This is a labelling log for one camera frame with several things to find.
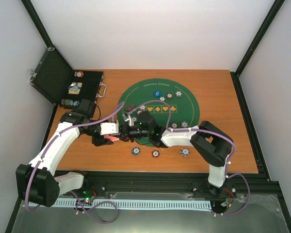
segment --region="wooden table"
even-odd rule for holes
[[[229,172],[257,173],[241,110],[228,70],[104,70],[106,96],[98,98],[102,117],[111,114],[122,93],[136,82],[151,78],[165,78],[179,82],[195,95],[200,108],[200,122],[210,121],[231,138],[237,152],[231,159]],[[50,130],[51,137],[60,117],[67,111],[58,108]],[[91,137],[82,135],[76,139],[58,165],[59,170],[94,171],[157,171],[157,172],[208,172],[209,166],[199,153],[191,148],[182,157],[182,147],[158,149],[161,155],[153,158],[151,147],[137,143],[117,141],[114,145],[95,147]],[[140,147],[138,156],[131,154],[133,147]]]

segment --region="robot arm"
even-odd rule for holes
[[[138,115],[139,124],[136,125],[133,124],[130,116],[125,115],[124,118],[128,119],[126,122],[129,124],[102,122],[91,127],[75,127],[60,133],[72,125],[90,122],[88,119],[90,115],[82,109],[64,114],[55,134],[42,151],[28,165],[20,165],[17,168],[17,188],[21,199],[25,199],[29,178],[37,165],[29,191],[31,202],[50,207],[59,195],[82,187],[84,176],[79,173],[69,172],[55,178],[53,176],[66,150],[83,133],[92,136],[92,143],[96,146],[113,144],[110,138],[105,137],[106,135],[125,142],[147,137],[156,147],[193,146],[210,165],[209,183],[218,188],[224,184],[226,160],[231,152],[231,145],[218,137],[213,137],[213,140],[208,142],[210,135],[196,131],[200,128],[209,129],[227,136],[211,123],[203,121],[199,126],[176,131],[160,127],[154,117],[145,111]]]

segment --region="purple cable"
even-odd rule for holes
[[[77,194],[76,194],[75,192],[73,192],[73,191],[70,191],[70,193],[72,193],[72,194],[74,195],[74,197],[78,200],[78,204],[79,204],[79,206],[82,208],[82,210],[84,211],[84,213],[86,213],[86,214],[87,214],[87,215],[88,215],[92,220],[94,220],[95,222],[97,222],[97,223],[101,223],[101,224],[107,224],[107,223],[111,223],[111,222],[113,222],[113,221],[116,219],[116,217],[117,217],[117,215],[118,215],[118,210],[117,210],[117,207],[116,207],[116,205],[114,204],[114,202],[109,201],[109,200],[102,201],[102,202],[98,203],[97,205],[93,206],[92,208],[86,210],[86,209],[84,208],[83,204],[82,204],[82,201],[81,201],[81,200],[79,199],[79,197],[77,196]],[[89,214],[88,212],[90,212],[90,211],[96,209],[98,206],[103,205],[103,204],[105,204],[105,203],[109,203],[110,205],[112,205],[112,206],[114,207],[114,209],[115,209],[115,215],[113,216],[113,218],[111,218],[109,221],[100,221],[100,220],[98,220],[98,219],[96,219],[96,218],[90,216],[90,214]]]
[[[224,174],[227,175],[228,162],[234,156],[234,154],[235,154],[235,152],[237,150],[235,143],[232,140],[230,140],[229,138],[227,138],[227,137],[225,137],[225,136],[223,136],[223,135],[221,135],[219,133],[215,133],[215,132],[212,132],[212,131],[209,131],[209,130],[202,130],[202,129],[191,129],[191,130],[192,131],[196,131],[196,132],[202,132],[202,133],[212,134],[214,136],[217,136],[217,137],[220,137],[220,138],[224,139],[225,141],[227,141],[229,144],[232,145],[232,147],[234,149],[233,149],[233,152],[229,155],[229,157],[226,160],[227,163],[226,163],[226,167],[225,167],[225,171],[224,171]]]
[[[73,129],[73,128],[76,128],[76,127],[82,127],[82,126],[89,126],[89,125],[96,125],[96,124],[99,124],[107,119],[109,119],[110,117],[114,116],[116,113],[118,113],[121,108],[124,106],[124,102],[121,102],[118,104],[118,106],[116,107],[116,110],[109,116],[101,119],[101,120],[97,120],[95,122],[91,122],[91,123],[86,123],[86,124],[79,124],[79,125],[73,125],[73,126],[70,126],[62,131],[59,132],[59,134],[63,134],[64,132],[70,130],[70,129]],[[43,159],[45,157],[45,154],[46,152],[48,151],[48,149],[50,148],[50,146],[53,144],[53,142],[58,138],[58,135],[54,136],[53,139],[50,140],[50,142],[47,144],[47,146],[45,147],[45,149],[43,150],[42,154],[41,154],[41,159]],[[28,184],[27,184],[27,189],[26,189],[26,193],[25,193],[25,208],[27,211],[31,212],[31,211],[34,211],[36,210],[40,205],[37,205],[35,206],[34,208],[30,208],[29,207],[29,192],[30,192],[30,187],[31,187],[31,184],[32,184],[32,181],[33,181],[33,178],[35,176],[35,173],[37,172],[37,169],[40,165],[40,161],[35,165],[32,173],[31,173],[31,176],[29,177],[29,181],[28,181]]]
[[[91,123],[73,125],[73,126],[70,126],[68,128],[65,128],[64,130],[60,131],[59,134],[63,134],[64,132],[71,130],[73,128],[76,128],[76,127],[84,127],[84,126],[90,126],[90,125],[96,125],[96,124],[102,123],[105,120],[107,120],[107,119],[111,118],[112,116],[114,116],[115,114],[117,114],[123,108],[124,104],[125,104],[124,102],[121,102],[120,104],[118,104],[118,107],[116,108],[116,110],[113,113],[111,113],[110,115],[106,116],[105,118],[103,118],[101,120],[97,120],[97,121],[94,121]]]
[[[43,159],[45,157],[45,154],[47,153],[48,149],[50,148],[50,146],[52,145],[52,143],[56,140],[56,138],[58,138],[58,135],[54,136],[53,139],[47,144],[47,146],[45,147],[44,151],[41,154],[41,159]],[[31,212],[36,210],[40,205],[35,206],[34,208],[29,208],[29,192],[30,192],[30,187],[33,181],[33,178],[35,176],[35,173],[38,170],[38,167],[40,165],[41,161],[37,162],[37,164],[35,165],[34,169],[32,170],[32,173],[29,177],[29,181],[27,184],[27,189],[26,189],[26,193],[25,193],[25,208],[27,211]]]
[[[249,184],[248,184],[248,181],[246,180],[246,178],[242,175],[242,174],[240,174],[240,173],[235,173],[235,174],[233,174],[233,175],[230,175],[229,177],[228,177],[228,179],[231,179],[232,177],[234,177],[234,176],[241,176],[242,178],[243,178],[243,180],[244,180],[244,182],[246,183],[246,186],[247,186],[247,189],[248,189],[248,200],[246,201],[246,203],[245,203],[245,205],[241,208],[241,209],[239,209],[238,211],[235,211],[235,212],[233,212],[233,213],[231,213],[231,214],[223,214],[222,216],[232,216],[232,215],[235,215],[235,214],[238,214],[239,212],[241,212],[241,211],[243,211],[246,207],[247,207],[247,205],[249,204],[249,202],[250,202],[250,187],[249,187]]]
[[[41,163],[41,162],[39,161],[39,162],[35,165],[35,167],[34,167],[34,169],[33,169],[33,171],[32,171],[32,174],[31,174],[31,176],[30,176],[30,178],[29,178],[28,185],[27,185],[27,189],[26,189],[26,194],[25,194],[25,208],[26,208],[26,210],[29,211],[29,212],[32,212],[32,211],[36,210],[36,209],[39,208],[39,206],[40,206],[40,205],[37,205],[37,206],[35,206],[34,208],[31,209],[31,208],[29,208],[29,201],[28,201],[28,199],[29,199],[29,191],[30,191],[31,183],[32,183],[32,181],[33,181],[34,174],[36,173],[36,171],[37,171],[37,169],[38,169],[40,163]]]
[[[152,102],[160,102],[160,103],[163,103],[163,104],[165,104],[165,105],[168,106],[169,115],[168,115],[168,119],[167,119],[167,123],[166,123],[166,129],[168,130],[168,128],[169,128],[169,121],[170,121],[170,118],[171,118],[171,110],[170,110],[170,105],[168,103],[164,102],[164,101],[161,101],[161,100],[149,100],[147,102],[144,102],[144,103],[140,104],[138,107],[136,107],[133,110],[131,110],[130,112],[128,112],[128,114],[131,114],[131,113],[135,112],[137,109],[140,108],[140,106],[145,105],[147,103],[152,103]]]

